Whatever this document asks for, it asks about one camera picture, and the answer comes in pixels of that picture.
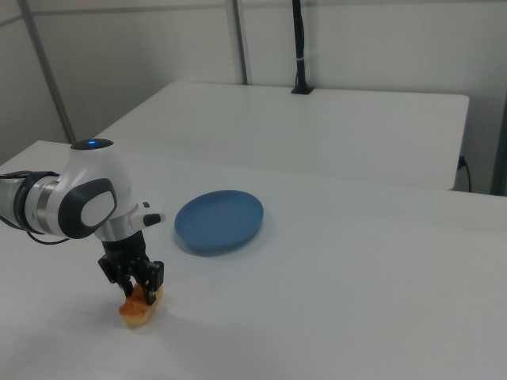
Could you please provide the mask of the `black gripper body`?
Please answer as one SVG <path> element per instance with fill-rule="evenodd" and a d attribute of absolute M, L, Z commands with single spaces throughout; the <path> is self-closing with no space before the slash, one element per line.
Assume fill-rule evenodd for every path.
<path fill-rule="evenodd" d="M 98 263 L 110 283 L 120 286 L 120 277 L 130 275 L 142 287 L 146 280 L 153 289 L 163 285 L 164 263 L 148 257 L 142 231 L 119 241 L 103 241 L 102 246 L 105 255 Z"/>

